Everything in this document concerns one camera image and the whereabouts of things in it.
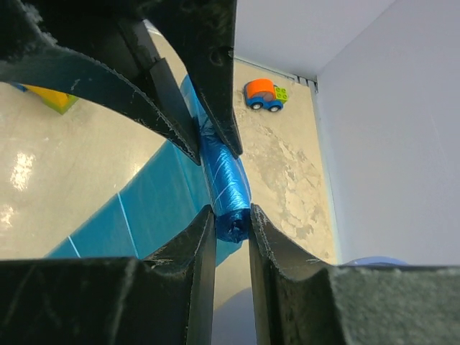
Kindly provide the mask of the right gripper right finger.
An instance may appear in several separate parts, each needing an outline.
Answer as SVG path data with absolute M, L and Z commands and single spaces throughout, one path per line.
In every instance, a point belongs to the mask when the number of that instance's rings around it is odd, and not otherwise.
M 411 316 L 429 338 L 426 344 L 459 342 L 459 268 L 457 266 L 332 265 L 299 247 L 279 231 L 258 206 L 251 208 L 249 250 L 266 257 L 263 270 L 275 280 L 283 275 L 300 280 L 314 267 L 334 268 L 330 274 L 336 315 L 342 328 L 356 299 L 375 302 L 379 313 L 391 300 L 403 315 Z

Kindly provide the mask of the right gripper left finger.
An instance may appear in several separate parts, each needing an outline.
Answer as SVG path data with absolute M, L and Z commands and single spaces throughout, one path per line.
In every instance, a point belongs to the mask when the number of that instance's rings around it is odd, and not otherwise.
M 1 263 L 3 344 L 209 344 L 216 235 L 210 206 L 144 259 Z

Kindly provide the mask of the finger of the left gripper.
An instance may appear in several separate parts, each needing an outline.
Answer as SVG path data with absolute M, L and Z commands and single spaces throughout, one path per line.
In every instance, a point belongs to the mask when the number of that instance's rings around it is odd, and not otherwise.
M 235 158 L 242 152 L 233 109 L 236 1 L 140 1 L 182 60 L 217 135 Z
M 200 160 L 172 72 L 127 1 L 3 1 L 1 80 L 105 106 Z

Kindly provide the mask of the blue trash bag roll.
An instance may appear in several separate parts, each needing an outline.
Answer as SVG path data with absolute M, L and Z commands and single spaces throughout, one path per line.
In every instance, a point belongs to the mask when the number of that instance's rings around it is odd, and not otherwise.
M 198 129 L 199 165 L 166 141 L 117 194 L 49 254 L 49 258 L 145 258 L 210 205 L 216 264 L 249 236 L 251 191 L 244 166 L 222 142 L 189 77 L 180 92 Z

